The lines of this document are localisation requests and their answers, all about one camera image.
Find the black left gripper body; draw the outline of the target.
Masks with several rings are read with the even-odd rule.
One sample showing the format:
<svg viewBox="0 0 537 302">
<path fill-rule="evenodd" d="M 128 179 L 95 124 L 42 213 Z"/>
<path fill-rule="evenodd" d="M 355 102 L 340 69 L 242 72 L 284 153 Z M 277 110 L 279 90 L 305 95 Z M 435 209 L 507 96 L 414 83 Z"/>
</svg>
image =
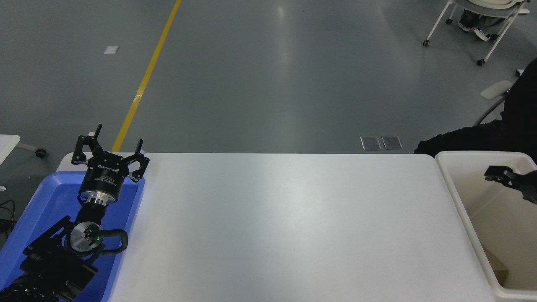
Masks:
<svg viewBox="0 0 537 302">
<path fill-rule="evenodd" d="M 78 194 L 83 198 L 94 192 L 104 193 L 111 198 L 119 197 L 124 179 L 129 174 L 124 159 L 109 152 L 90 158 Z"/>
</svg>

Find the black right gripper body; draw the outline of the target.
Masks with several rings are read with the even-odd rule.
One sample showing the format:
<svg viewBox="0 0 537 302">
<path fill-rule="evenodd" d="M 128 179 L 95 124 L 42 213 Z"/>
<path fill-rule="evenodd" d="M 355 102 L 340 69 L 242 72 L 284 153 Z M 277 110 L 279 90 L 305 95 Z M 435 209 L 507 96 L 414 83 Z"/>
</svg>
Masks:
<svg viewBox="0 0 537 302">
<path fill-rule="evenodd" d="M 537 171 L 525 174 L 521 181 L 521 192 L 523 199 L 537 204 Z"/>
</svg>

